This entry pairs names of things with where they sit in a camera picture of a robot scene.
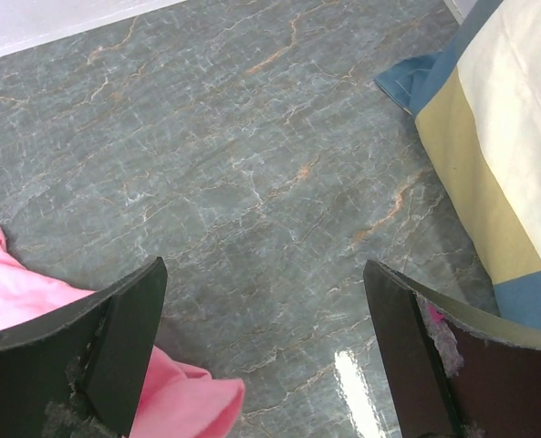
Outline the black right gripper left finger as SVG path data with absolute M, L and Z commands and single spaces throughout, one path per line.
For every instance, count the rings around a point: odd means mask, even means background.
M 0 330 L 0 437 L 130 433 L 167 286 L 162 258 Z

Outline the pink t shirt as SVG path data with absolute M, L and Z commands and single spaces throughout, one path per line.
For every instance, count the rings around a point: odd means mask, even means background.
M 88 294 L 21 265 L 8 253 L 0 227 L 0 330 Z M 242 380 L 215 380 L 207 370 L 172 360 L 153 348 L 130 434 L 136 438 L 225 437 L 243 400 Z

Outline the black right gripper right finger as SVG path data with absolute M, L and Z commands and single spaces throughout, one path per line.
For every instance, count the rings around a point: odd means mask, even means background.
M 363 280 L 403 436 L 541 437 L 541 330 L 377 260 Z

